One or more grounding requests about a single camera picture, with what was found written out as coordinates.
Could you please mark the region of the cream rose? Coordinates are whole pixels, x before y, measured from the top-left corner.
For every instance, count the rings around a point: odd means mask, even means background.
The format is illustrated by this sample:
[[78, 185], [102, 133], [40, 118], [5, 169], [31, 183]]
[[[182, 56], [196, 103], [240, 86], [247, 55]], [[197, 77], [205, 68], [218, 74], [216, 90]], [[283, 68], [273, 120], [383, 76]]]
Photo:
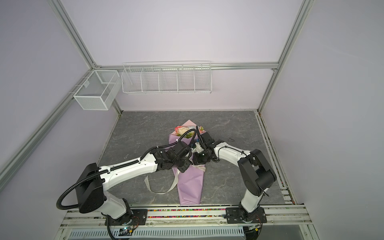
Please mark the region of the cream rose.
[[190, 128], [189, 127], [182, 127], [181, 128], [181, 133], [179, 134], [180, 136], [182, 136], [183, 134], [185, 134], [187, 131], [189, 131]]

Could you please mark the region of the pink purple wrapping paper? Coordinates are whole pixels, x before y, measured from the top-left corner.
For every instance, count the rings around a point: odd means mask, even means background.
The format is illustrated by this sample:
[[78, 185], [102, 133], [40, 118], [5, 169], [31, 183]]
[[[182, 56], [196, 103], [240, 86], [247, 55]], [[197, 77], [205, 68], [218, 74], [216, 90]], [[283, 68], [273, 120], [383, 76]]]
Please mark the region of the pink purple wrapping paper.
[[[196, 128], [196, 124], [191, 120], [185, 122], [181, 127]], [[176, 142], [180, 138], [179, 134], [172, 132], [169, 135], [169, 144]], [[199, 205], [201, 203], [205, 165], [191, 165], [184, 173], [173, 168], [175, 178], [178, 179], [177, 188], [180, 204], [183, 206]]]

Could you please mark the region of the dark pink rose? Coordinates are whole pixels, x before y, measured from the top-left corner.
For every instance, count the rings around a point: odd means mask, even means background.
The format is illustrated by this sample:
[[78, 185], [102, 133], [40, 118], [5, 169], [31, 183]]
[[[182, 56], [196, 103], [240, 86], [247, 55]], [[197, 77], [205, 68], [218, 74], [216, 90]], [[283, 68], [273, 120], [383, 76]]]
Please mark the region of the dark pink rose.
[[175, 128], [175, 133], [176, 134], [180, 134], [181, 133], [181, 128], [182, 128], [181, 126], [176, 127]]

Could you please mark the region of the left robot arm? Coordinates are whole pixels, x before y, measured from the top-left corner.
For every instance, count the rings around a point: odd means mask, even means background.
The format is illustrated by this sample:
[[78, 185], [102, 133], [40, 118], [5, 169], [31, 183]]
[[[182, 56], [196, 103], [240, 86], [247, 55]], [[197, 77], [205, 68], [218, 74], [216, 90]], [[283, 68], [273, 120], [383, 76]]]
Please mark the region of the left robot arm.
[[126, 199], [112, 195], [110, 188], [135, 177], [177, 168], [185, 172], [192, 164], [191, 145], [183, 139], [199, 129], [188, 129], [175, 142], [148, 149], [141, 157], [117, 165], [88, 165], [78, 181], [65, 190], [56, 202], [59, 210], [79, 209], [82, 214], [99, 211], [106, 217], [106, 225], [132, 225], [134, 215]]

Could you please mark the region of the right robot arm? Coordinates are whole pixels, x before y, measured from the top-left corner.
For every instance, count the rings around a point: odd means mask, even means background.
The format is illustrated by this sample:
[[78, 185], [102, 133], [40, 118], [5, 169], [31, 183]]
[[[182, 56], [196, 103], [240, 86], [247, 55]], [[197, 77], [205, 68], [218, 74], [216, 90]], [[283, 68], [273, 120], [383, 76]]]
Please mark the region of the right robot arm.
[[215, 141], [207, 132], [197, 133], [197, 136], [193, 164], [227, 161], [239, 168], [247, 189], [238, 207], [226, 208], [224, 218], [227, 222], [260, 225], [266, 223], [265, 210], [260, 206], [260, 202], [277, 180], [277, 176], [264, 154], [258, 149], [246, 151], [230, 146], [222, 140]]

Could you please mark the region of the small white mesh basket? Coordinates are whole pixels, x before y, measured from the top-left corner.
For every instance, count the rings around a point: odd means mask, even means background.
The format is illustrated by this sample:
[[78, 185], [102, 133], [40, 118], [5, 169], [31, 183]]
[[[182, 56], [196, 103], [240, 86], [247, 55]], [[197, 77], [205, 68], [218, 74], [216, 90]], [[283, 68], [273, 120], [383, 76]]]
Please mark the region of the small white mesh basket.
[[108, 111], [122, 87], [116, 70], [94, 70], [74, 93], [83, 110]]

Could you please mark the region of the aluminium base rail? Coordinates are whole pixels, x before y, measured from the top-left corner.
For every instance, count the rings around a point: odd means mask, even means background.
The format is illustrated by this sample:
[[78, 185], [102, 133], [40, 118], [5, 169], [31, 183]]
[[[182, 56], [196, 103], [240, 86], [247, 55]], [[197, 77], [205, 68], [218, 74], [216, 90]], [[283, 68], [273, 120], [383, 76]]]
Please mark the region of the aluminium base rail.
[[111, 224], [116, 239], [244, 238], [247, 231], [267, 226], [297, 226], [303, 239], [319, 239], [304, 205], [263, 205], [250, 223], [240, 221], [236, 206], [133, 206], [132, 210], [130, 223]]

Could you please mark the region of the aluminium frame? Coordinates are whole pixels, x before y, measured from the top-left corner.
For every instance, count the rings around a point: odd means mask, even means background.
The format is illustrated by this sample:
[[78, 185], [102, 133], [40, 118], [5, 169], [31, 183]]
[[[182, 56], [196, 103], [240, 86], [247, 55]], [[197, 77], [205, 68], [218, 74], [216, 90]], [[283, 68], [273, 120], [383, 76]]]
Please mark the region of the aluminium frame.
[[[282, 69], [285, 60], [288, 57], [290, 50], [295, 43], [299, 31], [302, 29], [305, 19], [307, 18], [313, 1], [303, 1], [298, 15], [294, 21], [293, 28], [289, 34], [288, 40], [283, 48], [283, 52], [277, 62], [254, 62], [254, 63], [202, 63], [202, 62], [165, 62], [164, 64], [150, 65], [145, 63], [141, 65], [141, 68], [149, 70], [159, 70], [160, 72], [169, 72], [169, 71], [191, 71], [198, 68], [205, 70], [256, 70], [256, 69], [270, 69], [273, 70], [273, 76], [270, 83], [267, 86], [267, 90], [261, 100], [259, 110], [261, 110], [267, 98], [272, 90], [272, 85], [277, 79], [279, 70]], [[37, 127], [37, 129], [29, 136], [29, 138], [21, 145], [21, 147], [15, 152], [15, 154], [8, 160], [8, 162], [1, 167], [1, 190], [4, 190], [7, 184], [12, 180], [16, 173], [20, 170], [23, 164], [27, 159], [32, 155], [32, 153], [37, 149], [40, 143], [44, 138], [49, 134], [52, 128], [56, 123], [61, 119], [61, 117], [66, 113], [72, 103], [75, 101], [76, 93], [81, 89], [82, 84], [84, 84], [88, 77], [91, 74], [100, 72], [100, 71], [125, 71], [130, 69], [130, 66], [123, 64], [119, 66], [97, 66], [93, 62], [89, 51], [86, 49], [84, 43], [82, 42], [78, 32], [76, 31], [73, 23], [71, 22], [70, 17], [65, 11], [61, 1], [49, 1], [49, 5], [53, 9], [54, 13], [57, 15], [58, 20], [62, 23], [64, 30], [69, 35], [71, 41], [80, 51], [82, 57], [85, 58], [86, 63], [90, 66], [90, 69], [84, 74], [84, 76], [79, 80], [79, 82], [73, 87], [73, 89], [66, 95], [66, 97], [56, 106], [56, 108], [46, 117], [46, 119]]]

